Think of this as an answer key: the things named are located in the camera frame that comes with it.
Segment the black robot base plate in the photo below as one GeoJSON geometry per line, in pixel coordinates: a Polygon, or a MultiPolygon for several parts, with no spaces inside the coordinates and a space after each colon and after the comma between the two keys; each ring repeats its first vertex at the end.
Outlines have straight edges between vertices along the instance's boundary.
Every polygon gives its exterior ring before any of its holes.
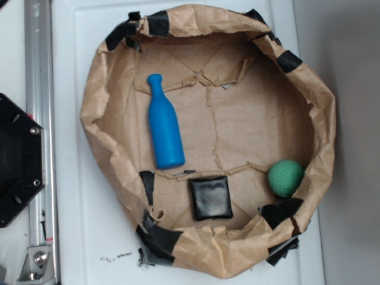
{"type": "Polygon", "coordinates": [[[1,94],[1,227],[44,187],[43,128],[1,94]]]}

